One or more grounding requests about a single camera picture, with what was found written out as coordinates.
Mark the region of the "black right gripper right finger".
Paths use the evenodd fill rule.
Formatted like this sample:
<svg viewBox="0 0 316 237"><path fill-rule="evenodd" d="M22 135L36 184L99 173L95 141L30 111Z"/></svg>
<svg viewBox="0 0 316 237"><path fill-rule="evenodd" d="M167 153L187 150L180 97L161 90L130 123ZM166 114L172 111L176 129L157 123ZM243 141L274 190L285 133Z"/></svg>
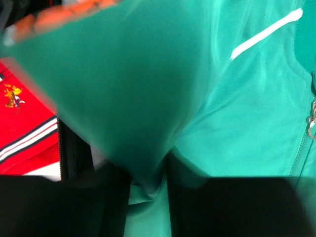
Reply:
<svg viewBox="0 0 316 237"><path fill-rule="evenodd" d="M295 180L202 177L166 156L174 237L311 237L313 221Z"/></svg>

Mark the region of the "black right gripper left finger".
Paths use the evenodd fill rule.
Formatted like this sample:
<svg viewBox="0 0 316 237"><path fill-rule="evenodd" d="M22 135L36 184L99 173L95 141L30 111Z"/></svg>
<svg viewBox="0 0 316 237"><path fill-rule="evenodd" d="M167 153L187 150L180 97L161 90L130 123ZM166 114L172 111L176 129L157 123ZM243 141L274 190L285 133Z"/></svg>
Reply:
<svg viewBox="0 0 316 237"><path fill-rule="evenodd" d="M40 176L0 178L3 237L121 237L130 176L106 164L80 178L54 182Z"/></svg>

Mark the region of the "green jacket with orange letter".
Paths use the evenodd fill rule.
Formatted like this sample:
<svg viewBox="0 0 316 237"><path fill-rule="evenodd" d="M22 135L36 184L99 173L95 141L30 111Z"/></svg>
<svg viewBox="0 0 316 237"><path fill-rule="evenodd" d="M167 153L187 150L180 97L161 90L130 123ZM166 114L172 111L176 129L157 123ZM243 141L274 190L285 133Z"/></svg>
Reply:
<svg viewBox="0 0 316 237"><path fill-rule="evenodd" d="M172 237L169 153L202 177L294 179L315 236L315 1L85 2L11 25L0 50L90 145L82 176L130 176L122 237Z"/></svg>

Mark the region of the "red polo shirt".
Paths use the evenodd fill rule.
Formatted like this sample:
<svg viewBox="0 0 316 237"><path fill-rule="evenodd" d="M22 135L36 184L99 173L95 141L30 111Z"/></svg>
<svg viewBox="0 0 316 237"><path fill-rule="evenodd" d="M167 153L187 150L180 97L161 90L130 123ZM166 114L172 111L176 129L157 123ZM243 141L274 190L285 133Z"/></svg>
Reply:
<svg viewBox="0 0 316 237"><path fill-rule="evenodd" d="M60 180L55 108L9 58L0 60L0 173Z"/></svg>

